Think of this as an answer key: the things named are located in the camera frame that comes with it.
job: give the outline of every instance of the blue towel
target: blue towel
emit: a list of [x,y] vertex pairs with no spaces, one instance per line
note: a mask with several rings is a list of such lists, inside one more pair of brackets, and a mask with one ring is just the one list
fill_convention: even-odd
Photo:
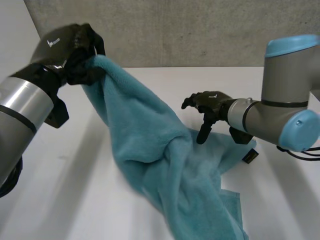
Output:
[[88,65],[107,72],[83,88],[109,127],[114,159],[132,188],[164,215],[174,238],[248,239],[239,194],[221,190],[221,173],[255,142],[237,145],[230,136],[211,134],[198,145],[198,132],[120,66],[101,55]]

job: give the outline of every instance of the white logo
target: white logo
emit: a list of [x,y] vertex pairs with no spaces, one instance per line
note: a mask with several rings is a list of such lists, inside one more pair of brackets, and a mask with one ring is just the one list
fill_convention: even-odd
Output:
[[213,99],[213,98],[217,98],[218,97],[218,94],[216,94],[216,95],[214,95],[214,96],[208,96],[208,98],[210,98],[210,99]]
[[53,45],[55,45],[56,43],[58,43],[60,41],[60,38],[54,40],[54,41],[49,41],[47,40],[46,42],[48,43],[49,47],[51,48]]

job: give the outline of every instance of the light blue end cap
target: light blue end cap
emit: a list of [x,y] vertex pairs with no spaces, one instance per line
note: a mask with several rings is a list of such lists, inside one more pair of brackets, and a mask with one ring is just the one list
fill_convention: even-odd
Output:
[[304,49],[312,48],[319,44],[320,36],[315,34],[278,38],[271,40],[267,44],[264,57],[271,58],[284,54],[290,54]]
[[303,110],[284,125],[279,146],[294,152],[311,148],[320,136],[320,117],[314,111]]

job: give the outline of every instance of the gray concrete wall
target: gray concrete wall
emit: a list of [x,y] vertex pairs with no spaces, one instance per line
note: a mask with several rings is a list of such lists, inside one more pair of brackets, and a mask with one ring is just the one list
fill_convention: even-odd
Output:
[[262,66],[268,41],[320,33],[320,0],[24,0],[42,36],[88,22],[123,67]]

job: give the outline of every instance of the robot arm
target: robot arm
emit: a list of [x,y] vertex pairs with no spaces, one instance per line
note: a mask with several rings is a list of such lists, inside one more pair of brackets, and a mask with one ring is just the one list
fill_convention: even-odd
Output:
[[236,143],[253,136],[285,150],[309,149],[320,135],[320,118],[308,110],[309,94],[320,100],[320,37],[291,36],[268,43],[261,101],[232,99],[222,92],[203,92],[182,104],[204,113],[197,142],[207,139],[211,125],[222,120],[230,125]]
[[69,119],[59,88],[91,85],[105,75],[85,66],[96,53],[105,54],[104,42],[89,24],[61,27],[41,39],[28,66],[1,82],[0,197],[18,180],[22,154],[41,125],[59,128]]

